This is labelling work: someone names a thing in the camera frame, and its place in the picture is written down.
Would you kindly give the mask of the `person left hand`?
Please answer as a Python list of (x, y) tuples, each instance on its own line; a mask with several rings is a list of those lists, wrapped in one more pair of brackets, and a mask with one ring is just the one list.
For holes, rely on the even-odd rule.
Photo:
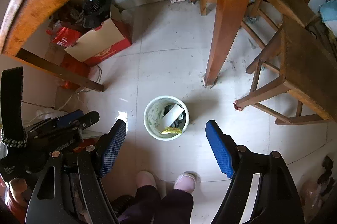
[(27, 183), (22, 178), (15, 178), (10, 181), (10, 193), (13, 197), (14, 201), (24, 207), (27, 208), (30, 199), (30, 192), (27, 186)]

